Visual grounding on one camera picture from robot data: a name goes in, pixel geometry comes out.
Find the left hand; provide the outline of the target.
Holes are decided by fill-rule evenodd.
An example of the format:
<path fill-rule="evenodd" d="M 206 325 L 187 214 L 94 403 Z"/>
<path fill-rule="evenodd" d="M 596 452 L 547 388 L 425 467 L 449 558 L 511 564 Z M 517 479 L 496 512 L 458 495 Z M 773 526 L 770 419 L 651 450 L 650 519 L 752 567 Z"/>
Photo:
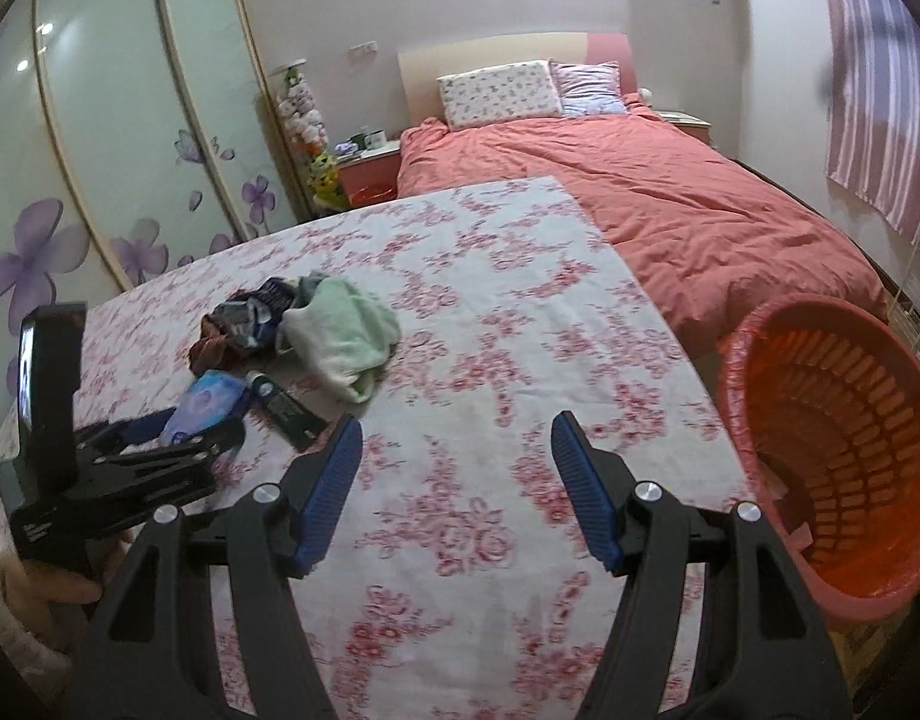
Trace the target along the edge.
<path fill-rule="evenodd" d="M 90 575 L 0 552 L 0 602 L 26 634 L 55 652 L 69 652 L 85 626 L 85 608 L 101 600 L 133 543 L 131 530 L 97 543 Z"/>

